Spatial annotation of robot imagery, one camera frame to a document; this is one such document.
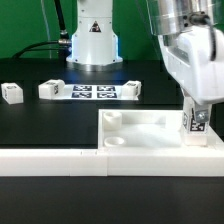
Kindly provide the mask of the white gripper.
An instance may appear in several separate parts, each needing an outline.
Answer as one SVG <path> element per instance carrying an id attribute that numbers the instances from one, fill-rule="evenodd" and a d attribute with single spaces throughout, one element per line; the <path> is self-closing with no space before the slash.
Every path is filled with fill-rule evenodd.
<path id="1" fill-rule="evenodd" d="M 151 32 L 168 73 L 197 102 L 197 123 L 224 102 L 224 32 L 215 27 L 221 0 L 147 0 Z"/>

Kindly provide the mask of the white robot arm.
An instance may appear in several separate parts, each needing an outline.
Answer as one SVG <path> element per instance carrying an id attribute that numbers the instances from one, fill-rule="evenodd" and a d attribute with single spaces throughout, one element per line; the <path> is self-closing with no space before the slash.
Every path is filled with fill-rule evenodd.
<path id="1" fill-rule="evenodd" d="M 224 33 L 214 27 L 219 0 L 146 0 L 151 32 L 168 73 L 193 99 L 195 118 L 224 102 Z M 112 28 L 113 0 L 77 0 L 78 26 L 67 62 L 102 71 L 122 62 Z"/>

